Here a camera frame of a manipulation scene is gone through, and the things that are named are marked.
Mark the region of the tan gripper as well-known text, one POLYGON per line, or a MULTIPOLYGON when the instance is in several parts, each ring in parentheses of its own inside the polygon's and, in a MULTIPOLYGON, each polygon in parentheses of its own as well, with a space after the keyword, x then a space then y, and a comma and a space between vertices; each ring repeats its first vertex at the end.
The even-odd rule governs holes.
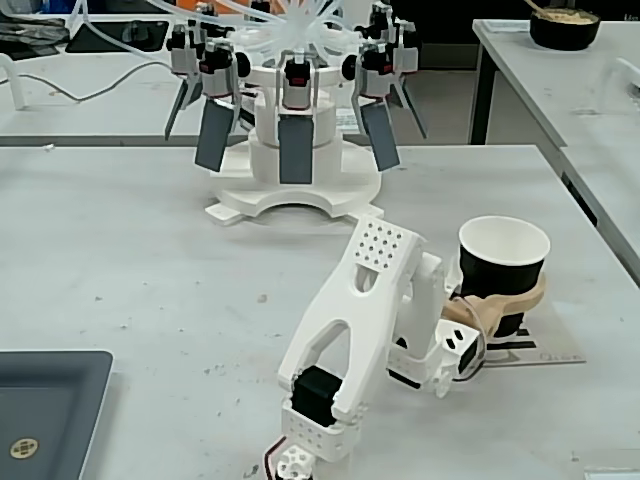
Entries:
POLYGON ((517 295, 494 294, 482 299, 476 295, 461 296, 462 273, 451 269, 444 281, 445 292, 454 294, 442 308, 441 317, 493 338, 503 317, 524 314, 535 308, 546 291, 546 276, 541 273, 537 283, 527 292, 517 295))

